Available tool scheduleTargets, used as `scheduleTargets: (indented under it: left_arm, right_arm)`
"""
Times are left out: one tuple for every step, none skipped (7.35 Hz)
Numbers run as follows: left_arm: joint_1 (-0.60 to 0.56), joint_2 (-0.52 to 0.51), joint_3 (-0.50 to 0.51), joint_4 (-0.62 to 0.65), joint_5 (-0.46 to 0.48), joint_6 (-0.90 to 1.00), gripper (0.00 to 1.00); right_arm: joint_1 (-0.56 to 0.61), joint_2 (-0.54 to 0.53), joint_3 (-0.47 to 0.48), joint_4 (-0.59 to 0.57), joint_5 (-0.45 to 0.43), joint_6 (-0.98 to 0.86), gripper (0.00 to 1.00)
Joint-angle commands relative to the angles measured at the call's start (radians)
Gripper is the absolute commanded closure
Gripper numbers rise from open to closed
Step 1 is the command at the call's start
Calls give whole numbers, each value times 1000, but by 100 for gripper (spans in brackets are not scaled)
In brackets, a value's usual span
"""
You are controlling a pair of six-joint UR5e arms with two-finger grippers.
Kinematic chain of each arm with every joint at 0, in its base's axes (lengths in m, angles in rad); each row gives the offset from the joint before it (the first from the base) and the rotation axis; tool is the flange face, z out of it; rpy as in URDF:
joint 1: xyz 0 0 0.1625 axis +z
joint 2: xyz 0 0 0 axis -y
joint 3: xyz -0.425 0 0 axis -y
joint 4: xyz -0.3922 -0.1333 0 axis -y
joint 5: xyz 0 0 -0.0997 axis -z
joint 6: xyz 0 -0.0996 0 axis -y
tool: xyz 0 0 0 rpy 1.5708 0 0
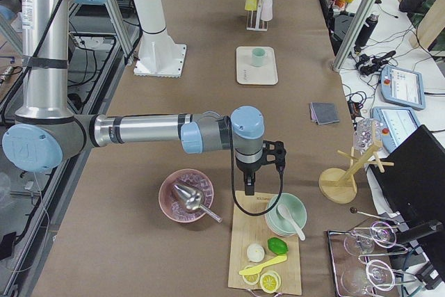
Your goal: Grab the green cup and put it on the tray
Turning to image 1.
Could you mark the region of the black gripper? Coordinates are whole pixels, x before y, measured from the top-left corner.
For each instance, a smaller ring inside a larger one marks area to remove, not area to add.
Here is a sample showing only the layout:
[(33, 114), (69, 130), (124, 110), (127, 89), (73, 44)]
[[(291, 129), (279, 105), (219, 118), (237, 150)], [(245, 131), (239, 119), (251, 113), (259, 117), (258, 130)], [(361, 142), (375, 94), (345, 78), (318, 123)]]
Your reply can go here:
[(243, 172), (244, 193), (254, 195), (255, 173), (262, 167), (274, 164), (280, 176), (286, 166), (286, 150), (282, 141), (263, 141), (260, 150), (244, 154), (235, 150), (236, 165)]

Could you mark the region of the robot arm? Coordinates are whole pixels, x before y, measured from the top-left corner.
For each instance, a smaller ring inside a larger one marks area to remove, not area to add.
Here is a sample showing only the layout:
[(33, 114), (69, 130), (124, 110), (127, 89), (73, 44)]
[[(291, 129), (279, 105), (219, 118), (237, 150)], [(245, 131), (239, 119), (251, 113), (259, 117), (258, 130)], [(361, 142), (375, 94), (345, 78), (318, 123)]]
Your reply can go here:
[(73, 1), (21, 0), (23, 56), (17, 85), (22, 106), (5, 130), (1, 148), (17, 168), (44, 172), (95, 147), (131, 142), (179, 141), (185, 152), (229, 150), (231, 165), (243, 173), (246, 195), (254, 194), (260, 167), (285, 169), (280, 141), (264, 139), (264, 118), (252, 106), (231, 115), (179, 113), (109, 116), (116, 82), (97, 93), (98, 102), (74, 111), (68, 97), (69, 8)]

